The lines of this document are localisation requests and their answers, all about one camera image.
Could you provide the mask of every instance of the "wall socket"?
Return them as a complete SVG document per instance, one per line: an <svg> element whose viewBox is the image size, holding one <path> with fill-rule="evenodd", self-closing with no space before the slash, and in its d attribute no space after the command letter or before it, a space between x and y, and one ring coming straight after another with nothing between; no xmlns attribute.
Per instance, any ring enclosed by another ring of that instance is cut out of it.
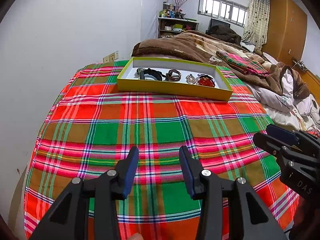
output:
<svg viewBox="0 0 320 240"><path fill-rule="evenodd" d="M103 63L113 62L119 58L119 51L111 53L109 56L103 58Z"/></svg>

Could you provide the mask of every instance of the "metal screw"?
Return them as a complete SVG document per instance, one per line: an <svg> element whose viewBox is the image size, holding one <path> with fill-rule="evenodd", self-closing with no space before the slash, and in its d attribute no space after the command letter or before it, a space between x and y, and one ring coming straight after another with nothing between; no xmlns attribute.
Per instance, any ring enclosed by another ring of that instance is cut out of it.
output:
<svg viewBox="0 0 320 240"><path fill-rule="evenodd" d="M75 177L75 178L72 179L72 183L73 184L79 184L80 181L81 181L81 179L79 177Z"/></svg>
<svg viewBox="0 0 320 240"><path fill-rule="evenodd" d="M210 176L211 175L211 171L209 171L209 170L203 170L203 171L201 171L201 174L203 175L203 176Z"/></svg>
<svg viewBox="0 0 320 240"><path fill-rule="evenodd" d="M238 181L240 184L244 184L244 183L247 182L247 180L246 180L245 178L243 178L243 177L238 178L237 181Z"/></svg>
<svg viewBox="0 0 320 240"><path fill-rule="evenodd" d="M116 172L116 170L109 170L109 171L107 172L107 174L108 174L109 176L115 176L115 175L117 174L117 172Z"/></svg>

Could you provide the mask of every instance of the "bracelet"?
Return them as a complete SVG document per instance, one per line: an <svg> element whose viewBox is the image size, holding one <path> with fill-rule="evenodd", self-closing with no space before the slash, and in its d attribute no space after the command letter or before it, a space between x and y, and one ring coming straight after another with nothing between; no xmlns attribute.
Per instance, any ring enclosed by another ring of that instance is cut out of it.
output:
<svg viewBox="0 0 320 240"><path fill-rule="evenodd" d="M148 69L138 68L137 73L140 75L140 80L145 80L145 77L144 77L145 74L155 77L158 81L162 81L162 76L164 76L160 71L157 71L151 68L148 68Z"/></svg>
<svg viewBox="0 0 320 240"><path fill-rule="evenodd" d="M181 79L181 73L176 69L170 69L169 72L165 75L165 80L167 81L179 81Z"/></svg>
<svg viewBox="0 0 320 240"><path fill-rule="evenodd" d="M199 76L198 84L200 86L206 86L206 87L215 87L216 86L212 77L210 77L208 75L204 75L204 74L198 74L198 76Z"/></svg>

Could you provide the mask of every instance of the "white bedding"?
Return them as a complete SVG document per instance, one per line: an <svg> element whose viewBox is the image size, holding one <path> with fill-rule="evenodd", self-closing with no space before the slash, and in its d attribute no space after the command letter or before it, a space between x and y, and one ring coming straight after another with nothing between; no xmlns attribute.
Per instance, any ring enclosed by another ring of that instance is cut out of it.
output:
<svg viewBox="0 0 320 240"><path fill-rule="evenodd" d="M269 60L272 64L275 64L275 65L278 64L278 61L276 61L276 60L275 60L272 56L270 56L269 54L263 52L262 55L265 56L266 59Z"/></svg>
<svg viewBox="0 0 320 240"><path fill-rule="evenodd" d="M319 105L311 94L300 101L293 98L293 78L289 70L282 78L283 96L255 85L245 82L244 84L262 104L274 123L292 126L295 130L320 131Z"/></svg>

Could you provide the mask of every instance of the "brooch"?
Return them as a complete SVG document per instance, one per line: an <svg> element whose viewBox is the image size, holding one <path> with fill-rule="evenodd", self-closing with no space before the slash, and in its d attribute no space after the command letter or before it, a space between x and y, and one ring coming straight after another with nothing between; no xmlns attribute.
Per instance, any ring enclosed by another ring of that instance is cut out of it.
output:
<svg viewBox="0 0 320 240"><path fill-rule="evenodd" d="M186 80L188 84L196 84L196 78L192 75L189 74L188 76L186 76Z"/></svg>

